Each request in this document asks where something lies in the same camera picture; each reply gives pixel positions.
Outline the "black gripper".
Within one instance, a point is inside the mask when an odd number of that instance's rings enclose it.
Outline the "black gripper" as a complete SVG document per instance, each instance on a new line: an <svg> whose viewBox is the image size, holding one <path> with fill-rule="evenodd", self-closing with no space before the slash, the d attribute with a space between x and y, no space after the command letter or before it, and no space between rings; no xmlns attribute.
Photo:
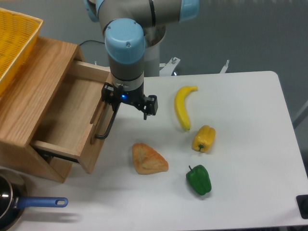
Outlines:
<svg viewBox="0 0 308 231"><path fill-rule="evenodd" d="M125 91L122 86L116 87L108 82L104 83L101 91L101 100L112 107L114 112L118 111L120 103L134 106L143 112L143 119L155 116L158 110L156 95L144 95L144 85L135 90Z"/></svg>

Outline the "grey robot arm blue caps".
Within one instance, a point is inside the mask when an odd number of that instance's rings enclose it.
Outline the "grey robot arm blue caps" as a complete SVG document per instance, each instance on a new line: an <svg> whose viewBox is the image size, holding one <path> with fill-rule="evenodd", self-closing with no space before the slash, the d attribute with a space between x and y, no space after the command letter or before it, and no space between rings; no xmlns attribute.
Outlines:
<svg viewBox="0 0 308 231"><path fill-rule="evenodd" d="M121 103L156 115L155 95L145 96L145 30L195 18L198 0L86 0L89 18L101 26L112 82L102 89L102 101L116 112Z"/></svg>

